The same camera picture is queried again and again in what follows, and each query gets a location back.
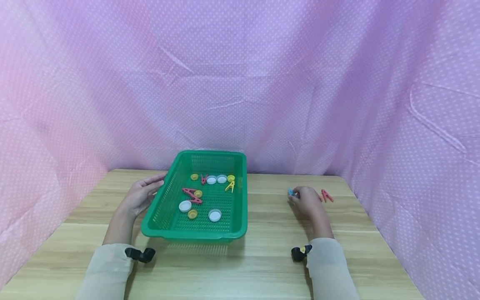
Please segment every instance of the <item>right hand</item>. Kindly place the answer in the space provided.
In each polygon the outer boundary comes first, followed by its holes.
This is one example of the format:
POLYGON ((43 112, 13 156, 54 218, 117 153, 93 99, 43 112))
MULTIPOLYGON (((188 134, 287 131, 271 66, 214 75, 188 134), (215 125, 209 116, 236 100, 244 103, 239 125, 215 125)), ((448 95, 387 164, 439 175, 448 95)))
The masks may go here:
POLYGON ((308 216, 310 219, 325 213, 319 195, 314 188, 309 186, 298 186, 293 189, 293 192, 298 198, 288 195, 288 200, 291 204, 295 205, 301 213, 308 216))

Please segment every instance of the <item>hand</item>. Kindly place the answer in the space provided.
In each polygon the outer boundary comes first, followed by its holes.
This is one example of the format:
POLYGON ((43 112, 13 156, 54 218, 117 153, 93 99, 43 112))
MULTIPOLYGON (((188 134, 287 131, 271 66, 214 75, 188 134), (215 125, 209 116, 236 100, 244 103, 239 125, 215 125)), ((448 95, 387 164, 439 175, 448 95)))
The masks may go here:
POLYGON ((312 221, 313 238, 334 239, 330 218, 315 189, 308 186, 298 186, 293 189, 293 192, 298 198, 288 195, 288 200, 312 221))
POLYGON ((298 186, 293 189, 293 192, 297 197, 288 195, 288 200, 291 204, 295 205, 302 214, 308 216, 310 219, 324 210, 319 195, 314 188, 298 186))
POLYGON ((166 174, 166 172, 161 172, 134 183, 118 209, 137 217, 150 206, 155 193, 163 185, 166 174))

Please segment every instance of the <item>wrist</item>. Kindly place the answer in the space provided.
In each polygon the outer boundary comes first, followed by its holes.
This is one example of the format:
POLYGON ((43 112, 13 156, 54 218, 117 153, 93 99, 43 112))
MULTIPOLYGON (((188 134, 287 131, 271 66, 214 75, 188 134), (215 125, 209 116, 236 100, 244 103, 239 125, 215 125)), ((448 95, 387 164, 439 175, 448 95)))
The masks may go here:
POLYGON ((131 210, 131 209, 129 209, 129 208, 120 204, 120 206, 117 207, 117 209, 113 213, 112 218, 120 218, 122 220, 127 220, 127 221, 132 221, 133 222, 137 218, 137 214, 135 212, 133 212, 133 210, 131 210))

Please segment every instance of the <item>basket rim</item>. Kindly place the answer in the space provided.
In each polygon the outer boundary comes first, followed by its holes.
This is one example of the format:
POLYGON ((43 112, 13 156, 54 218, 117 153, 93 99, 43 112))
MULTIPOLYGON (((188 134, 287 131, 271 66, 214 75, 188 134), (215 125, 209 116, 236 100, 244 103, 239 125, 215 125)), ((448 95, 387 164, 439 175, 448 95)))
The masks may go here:
MULTIPOLYGON (((177 154, 175 157, 172 166, 176 166, 181 156, 184 154, 221 154, 221 155, 239 155, 242 157, 242 169, 245 179, 247 179, 247 157, 242 152, 232 152, 232 151, 216 151, 216 150, 184 150, 177 154)), ((167 185, 167 182, 170 181, 170 177, 173 173, 170 171, 167 173, 164 179, 164 186, 167 185)), ((140 225, 140 230, 143 235, 151 238, 164 238, 166 240, 236 240, 245 235, 248 227, 248 191, 247 191, 247 180, 242 180, 242 190, 246 191, 242 194, 242 219, 240 229, 234 232, 210 232, 210 231, 189 231, 189 230, 164 230, 164 229, 151 229, 148 226, 148 221, 152 217, 154 211, 153 209, 148 209, 145 214, 142 224, 140 225)), ((150 207, 155 207, 156 203, 164 194, 164 189, 160 188, 160 191, 156 194, 155 198, 152 201, 150 207)))

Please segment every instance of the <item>plastic bottle cap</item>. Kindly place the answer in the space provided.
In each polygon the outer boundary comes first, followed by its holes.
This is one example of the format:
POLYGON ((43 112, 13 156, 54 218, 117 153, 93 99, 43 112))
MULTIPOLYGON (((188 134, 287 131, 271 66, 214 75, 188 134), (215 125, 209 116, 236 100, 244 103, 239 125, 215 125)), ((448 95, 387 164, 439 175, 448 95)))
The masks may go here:
POLYGON ((220 218, 222 217, 222 212, 218 209, 212 209, 209 213, 208 213, 208 218, 210 219, 210 221, 212 222, 218 222, 220 220, 220 218))
POLYGON ((216 183, 216 177, 215 176, 208 176, 207 177, 207 183, 208 184, 215 184, 216 183))
POLYGON ((191 211, 188 212, 188 218, 190 220, 195 219, 198 216, 198 213, 196 210, 192 209, 191 211))
POLYGON ((217 178, 216 178, 216 181, 218 183, 225 183, 227 182, 227 177, 225 175, 219 175, 217 178))
POLYGON ((183 213, 188 212, 192 208, 192 203, 188 200, 180 202, 179 210, 183 213))

